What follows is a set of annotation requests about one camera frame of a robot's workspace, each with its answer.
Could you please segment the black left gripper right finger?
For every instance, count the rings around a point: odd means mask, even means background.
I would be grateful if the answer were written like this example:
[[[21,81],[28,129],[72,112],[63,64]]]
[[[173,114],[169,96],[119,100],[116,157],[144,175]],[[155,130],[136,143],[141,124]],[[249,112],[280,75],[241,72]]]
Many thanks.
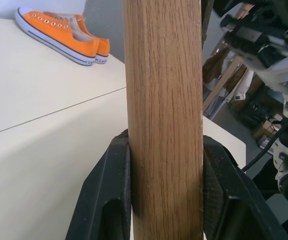
[[[203,137],[203,232],[206,240],[288,240],[254,182],[209,136]]]

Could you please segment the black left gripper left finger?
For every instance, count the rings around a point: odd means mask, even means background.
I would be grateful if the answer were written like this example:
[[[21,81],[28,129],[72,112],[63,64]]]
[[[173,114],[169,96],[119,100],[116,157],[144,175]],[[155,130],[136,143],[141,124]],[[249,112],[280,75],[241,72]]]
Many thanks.
[[[130,240],[131,214],[131,154],[124,130],[85,179],[65,240]]]

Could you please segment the wooden board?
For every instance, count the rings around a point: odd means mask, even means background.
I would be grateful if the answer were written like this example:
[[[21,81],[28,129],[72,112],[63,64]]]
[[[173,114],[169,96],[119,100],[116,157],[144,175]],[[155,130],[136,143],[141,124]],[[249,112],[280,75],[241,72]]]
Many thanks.
[[[134,240],[203,240],[201,0],[123,0]]]

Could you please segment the light wooden rack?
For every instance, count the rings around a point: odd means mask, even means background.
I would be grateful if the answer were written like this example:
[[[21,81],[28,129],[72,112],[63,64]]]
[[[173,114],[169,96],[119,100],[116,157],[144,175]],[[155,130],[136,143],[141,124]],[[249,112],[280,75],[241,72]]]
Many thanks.
[[[236,69],[239,68],[241,60],[239,56],[233,55],[227,62],[224,72],[222,72],[225,59],[229,56],[229,48],[224,43],[222,37],[214,50],[211,53],[210,58],[203,65],[203,83],[209,84],[215,78],[218,82],[214,85],[213,89],[203,100],[202,109],[203,114],[206,115],[207,108],[211,105],[212,101],[219,94],[221,89],[227,84],[228,80],[232,77]]]

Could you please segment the brown cardboard box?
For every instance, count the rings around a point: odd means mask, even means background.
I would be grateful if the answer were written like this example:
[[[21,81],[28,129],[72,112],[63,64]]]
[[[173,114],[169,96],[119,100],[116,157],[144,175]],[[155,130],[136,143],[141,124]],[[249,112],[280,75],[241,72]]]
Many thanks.
[[[270,118],[263,121],[259,126],[255,128],[255,130],[252,132],[252,137],[255,140],[259,140],[263,136],[271,138],[280,130],[280,128],[280,122],[274,118]]]

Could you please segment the orange canvas sneaker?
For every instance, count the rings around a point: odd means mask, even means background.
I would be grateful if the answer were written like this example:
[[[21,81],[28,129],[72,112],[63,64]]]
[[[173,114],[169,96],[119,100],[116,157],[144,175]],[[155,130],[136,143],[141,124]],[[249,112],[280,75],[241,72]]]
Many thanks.
[[[96,60],[100,40],[78,29],[75,17],[55,16],[28,7],[19,7],[15,21],[33,39],[84,66]]]
[[[110,41],[107,38],[99,38],[92,35],[86,27],[85,19],[81,14],[73,13],[56,13],[50,11],[44,11],[44,14],[54,17],[59,20],[70,22],[72,34],[78,40],[91,40],[98,39],[99,44],[96,51],[95,62],[97,64],[105,64],[108,60],[110,53]]]

